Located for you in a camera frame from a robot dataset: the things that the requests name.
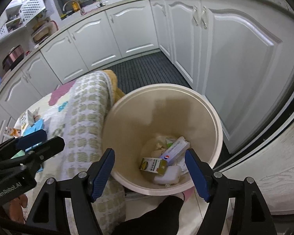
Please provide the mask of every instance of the black pants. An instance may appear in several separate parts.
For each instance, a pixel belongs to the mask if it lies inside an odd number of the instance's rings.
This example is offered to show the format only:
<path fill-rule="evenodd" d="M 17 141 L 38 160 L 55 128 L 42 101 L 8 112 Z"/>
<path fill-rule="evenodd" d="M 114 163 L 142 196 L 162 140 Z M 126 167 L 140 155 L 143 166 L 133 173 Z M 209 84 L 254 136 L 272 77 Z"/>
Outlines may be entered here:
<path fill-rule="evenodd" d="M 115 227 L 112 235 L 176 235 L 183 200 L 169 196 L 157 208 Z"/>

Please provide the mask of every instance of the black floor mat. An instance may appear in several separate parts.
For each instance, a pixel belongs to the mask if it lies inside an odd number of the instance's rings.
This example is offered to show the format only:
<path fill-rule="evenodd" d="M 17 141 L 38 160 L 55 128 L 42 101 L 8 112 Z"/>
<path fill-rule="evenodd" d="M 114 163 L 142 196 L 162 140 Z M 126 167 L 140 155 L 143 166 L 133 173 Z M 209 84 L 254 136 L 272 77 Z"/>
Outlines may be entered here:
<path fill-rule="evenodd" d="M 157 83 L 171 83 L 190 88 L 184 77 L 162 52 L 121 62 L 108 69 L 117 75 L 118 87 L 126 94 L 142 86 Z"/>

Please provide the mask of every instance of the person's hand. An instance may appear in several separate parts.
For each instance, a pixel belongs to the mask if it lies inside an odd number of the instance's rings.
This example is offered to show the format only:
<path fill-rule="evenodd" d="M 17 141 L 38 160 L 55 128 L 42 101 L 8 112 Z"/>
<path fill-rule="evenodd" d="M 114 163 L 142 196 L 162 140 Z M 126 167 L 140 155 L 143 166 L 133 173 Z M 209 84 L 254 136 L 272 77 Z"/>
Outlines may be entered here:
<path fill-rule="evenodd" d="M 12 221 L 24 223 L 22 207 L 27 207 L 27 197 L 25 194 L 22 194 L 18 198 L 15 198 L 12 201 L 10 201 L 9 217 Z"/>

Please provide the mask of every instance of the white trash can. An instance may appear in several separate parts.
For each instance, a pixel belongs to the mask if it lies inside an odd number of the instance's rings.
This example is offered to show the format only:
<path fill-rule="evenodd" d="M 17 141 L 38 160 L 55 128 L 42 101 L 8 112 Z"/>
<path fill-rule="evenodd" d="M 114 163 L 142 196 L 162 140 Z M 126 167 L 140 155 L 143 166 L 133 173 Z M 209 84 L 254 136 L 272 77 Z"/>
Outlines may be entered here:
<path fill-rule="evenodd" d="M 106 117 L 102 149 L 115 150 L 111 175 L 123 186 L 145 195 L 171 195 L 193 187 L 189 173 L 179 183 L 162 186 L 153 174 L 139 170 L 158 137 L 184 136 L 199 158 L 214 167 L 221 153 L 223 132 L 213 106 L 197 92 L 174 84 L 138 88 L 120 99 Z"/>

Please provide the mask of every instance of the yellow towel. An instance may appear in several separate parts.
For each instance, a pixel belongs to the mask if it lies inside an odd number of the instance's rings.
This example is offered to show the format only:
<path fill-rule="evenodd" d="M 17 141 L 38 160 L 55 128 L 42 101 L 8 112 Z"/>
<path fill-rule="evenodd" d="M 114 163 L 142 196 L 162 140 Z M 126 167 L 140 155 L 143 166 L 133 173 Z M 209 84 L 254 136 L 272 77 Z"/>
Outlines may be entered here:
<path fill-rule="evenodd" d="M 120 100 L 125 95 L 125 93 L 123 93 L 122 90 L 118 88 L 118 78 L 115 75 L 115 73 L 112 70 L 103 70 L 103 71 L 106 74 L 108 74 L 108 76 L 111 80 L 114 103 L 116 103 L 118 100 Z"/>

